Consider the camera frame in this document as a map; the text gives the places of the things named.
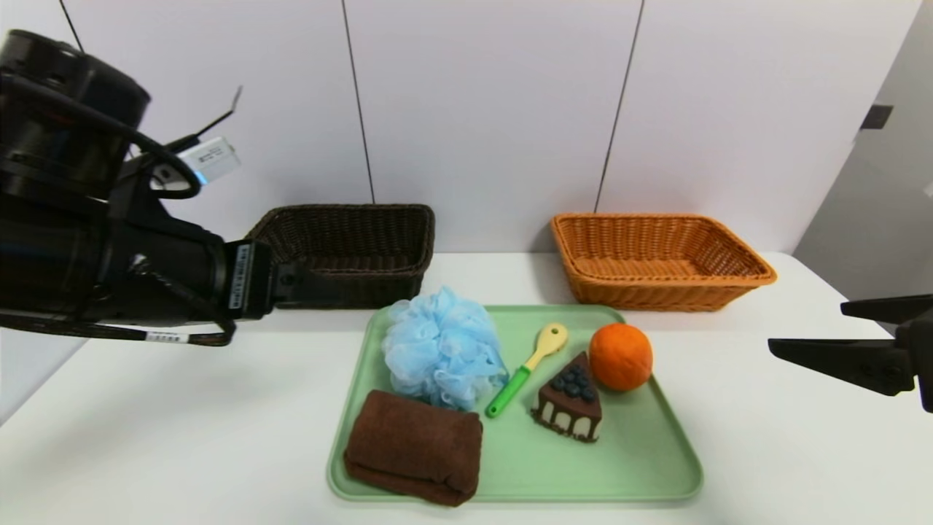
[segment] cable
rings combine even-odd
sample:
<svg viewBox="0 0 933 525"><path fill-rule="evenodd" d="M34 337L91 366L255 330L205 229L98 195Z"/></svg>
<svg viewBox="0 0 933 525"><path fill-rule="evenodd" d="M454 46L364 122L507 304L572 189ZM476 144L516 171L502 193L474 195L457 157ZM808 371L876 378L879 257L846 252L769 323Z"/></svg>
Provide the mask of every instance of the cable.
<svg viewBox="0 0 933 525"><path fill-rule="evenodd" d="M223 115L221 115L221 116L217 117L216 119L214 119L214 121L212 121L210 124L207 124L206 126L204 126L203 128L201 128L201 130L200 130L198 133L194 134L194 136L201 136L201 135L204 135L205 133L207 133L208 131L210 131L211 128L213 128L214 126L218 125L220 122L225 121L225 120L227 119L227 117L229 117L230 115L232 115L232 114L236 111L236 105L237 105L237 103L240 102L240 95L241 95L241 94L243 94L243 86L240 86L240 87L238 87L238 88L236 89L236 93L233 95L233 104L230 104L230 109L228 109L227 112L224 113Z"/></svg>
<svg viewBox="0 0 933 525"><path fill-rule="evenodd" d="M193 333L188 338L188 342L192 345L224 347L233 339L233 333L236 332L236 323L232 319L228 319L214 305L205 301L184 284L154 270L145 255L136 254L130 265L130 273L156 279L166 290L193 307L199 314L213 321L223 330L223 333Z"/></svg>
<svg viewBox="0 0 933 525"><path fill-rule="evenodd" d="M81 39L77 37L77 31L75 31L75 25L71 23L71 15L68 14L68 7L64 6L64 0L59 0L59 6L62 6L62 12L64 12L64 17L68 21L68 27L71 28L71 35L75 38L77 42L77 48L84 52L84 46L81 45Z"/></svg>
<svg viewBox="0 0 933 525"><path fill-rule="evenodd" d="M9 73L0 74L0 86L3 86L5 89L23 93L27 96L32 96L66 113L70 113L80 121L92 122L107 132L120 135L130 140L133 144L139 146L140 150L151 153L154 157L169 164L188 183L188 187L184 190L170 192L166 190L156 190L154 193L157 197L161 199L190 199L201 191L201 182L187 164L174 156L164 146L138 132L135 128L117 121L92 107L83 106L59 92Z"/></svg>
<svg viewBox="0 0 933 525"><path fill-rule="evenodd" d="M147 332L133 328L119 328L104 324L79 322L72 320L36 319L23 316L0 314L0 326L23 330L25 332L49 333L52 335L71 335L73 337L93 337L96 339L122 339L129 341L158 341L167 343L190 343L202 347L225 347L233 340L236 323L228 319L217 308L201 298L184 284L164 276L154 270L145 255L137 254L130 266L130 273L140 277L157 280L166 290L190 305L199 314L204 315L223 332L221 333L166 333Z"/></svg>

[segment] wicker basket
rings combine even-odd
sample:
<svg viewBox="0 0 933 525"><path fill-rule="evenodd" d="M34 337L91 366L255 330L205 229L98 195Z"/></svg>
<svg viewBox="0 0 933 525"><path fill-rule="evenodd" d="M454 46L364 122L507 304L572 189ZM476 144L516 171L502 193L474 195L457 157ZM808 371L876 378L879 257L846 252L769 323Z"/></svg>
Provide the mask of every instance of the wicker basket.
<svg viewBox="0 0 933 525"><path fill-rule="evenodd" d="M301 262L337 283L341 299L314 307L381 308L421 289L434 253L434 212L423 205L285 206L246 237L272 246L276 263Z"/></svg>
<svg viewBox="0 0 933 525"><path fill-rule="evenodd" d="M719 222L699 215L558 215L551 221L581 303L716 311L777 274Z"/></svg>

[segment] table surface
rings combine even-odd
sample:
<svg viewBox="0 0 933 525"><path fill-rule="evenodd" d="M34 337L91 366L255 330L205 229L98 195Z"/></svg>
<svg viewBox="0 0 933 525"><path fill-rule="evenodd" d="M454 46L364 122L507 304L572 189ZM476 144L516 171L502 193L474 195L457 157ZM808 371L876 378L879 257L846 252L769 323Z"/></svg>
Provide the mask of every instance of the table surface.
<svg viewBox="0 0 933 525"><path fill-rule="evenodd" d="M793 258L721 312L625 312L705 474L679 504L353 504L325 469L371 311L280 311L227 348L92 341L0 427L0 523L928 523L933 418L782 362L768 337L887 338ZM554 254L437 254L424 291L573 303Z"/></svg>

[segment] green spoon handle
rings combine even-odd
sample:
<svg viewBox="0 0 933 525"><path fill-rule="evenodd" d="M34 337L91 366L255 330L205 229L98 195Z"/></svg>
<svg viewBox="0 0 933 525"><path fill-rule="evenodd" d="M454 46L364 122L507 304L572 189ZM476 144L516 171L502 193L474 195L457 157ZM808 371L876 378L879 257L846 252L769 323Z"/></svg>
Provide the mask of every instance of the green spoon handle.
<svg viewBox="0 0 933 525"><path fill-rule="evenodd" d="M531 370L528 370L528 367L525 365L520 366L519 369L515 371L515 375L512 376L508 384L499 391L495 399L493 399L493 402L489 403L489 406L486 407L486 416L497 418L499 414L502 414L508 402L515 397L516 392L522 389L522 385L528 380L530 375Z"/></svg>

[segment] cake slice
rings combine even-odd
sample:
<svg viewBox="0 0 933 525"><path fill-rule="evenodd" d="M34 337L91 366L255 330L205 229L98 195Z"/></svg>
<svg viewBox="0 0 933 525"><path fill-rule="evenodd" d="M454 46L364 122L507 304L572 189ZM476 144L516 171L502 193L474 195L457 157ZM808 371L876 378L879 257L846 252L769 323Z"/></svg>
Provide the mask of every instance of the cake slice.
<svg viewBox="0 0 933 525"><path fill-rule="evenodd" d="M584 443L599 439L603 407L586 352L580 352L541 387L532 402L531 415L549 429Z"/></svg>

